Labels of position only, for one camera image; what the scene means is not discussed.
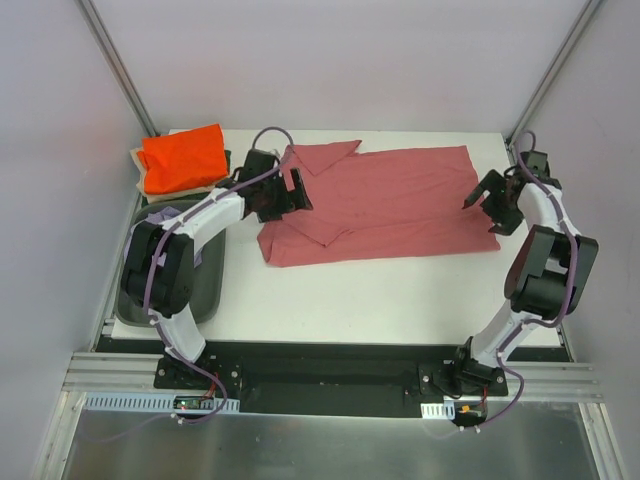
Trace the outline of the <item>pink t shirt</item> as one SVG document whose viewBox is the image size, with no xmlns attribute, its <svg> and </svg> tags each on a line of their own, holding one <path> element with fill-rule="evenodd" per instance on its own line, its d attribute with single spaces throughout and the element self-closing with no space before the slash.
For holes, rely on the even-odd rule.
<svg viewBox="0 0 640 480">
<path fill-rule="evenodd" d="M 348 260 L 497 251 L 491 221 L 464 207 L 478 184 L 466 146 L 359 152 L 359 141 L 287 148 L 310 210 L 266 223 L 265 262 L 294 267 Z"/>
</svg>

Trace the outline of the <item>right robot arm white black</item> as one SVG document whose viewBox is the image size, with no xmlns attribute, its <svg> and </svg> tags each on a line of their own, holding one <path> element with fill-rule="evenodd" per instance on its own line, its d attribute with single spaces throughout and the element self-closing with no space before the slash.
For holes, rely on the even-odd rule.
<svg viewBox="0 0 640 480">
<path fill-rule="evenodd" d="M 463 203 L 474 205 L 491 219 L 491 232 L 509 236 L 525 224 L 528 233 L 506 275 L 503 306 L 450 363 L 422 373 L 426 394 L 505 394 L 506 360 L 535 329 L 554 329 L 576 309 L 599 251 L 570 220 L 543 152 L 525 151 L 504 173 L 489 171 Z"/>
</svg>

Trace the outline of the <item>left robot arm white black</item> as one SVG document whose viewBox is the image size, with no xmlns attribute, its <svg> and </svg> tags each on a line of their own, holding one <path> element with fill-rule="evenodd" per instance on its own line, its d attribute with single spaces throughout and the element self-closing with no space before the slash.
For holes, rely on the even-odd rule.
<svg viewBox="0 0 640 480">
<path fill-rule="evenodd" d="M 159 334 L 165 352 L 179 361 L 176 375 L 188 388 L 209 381 L 223 390 L 201 358 L 206 341 L 189 306 L 195 284 L 195 260 L 216 236 L 254 214 L 262 223 L 298 210 L 311 210 L 300 170 L 289 165 L 294 147 L 282 157 L 251 148 L 238 174 L 178 215 L 133 227 L 120 289 L 137 304 Z"/>
</svg>

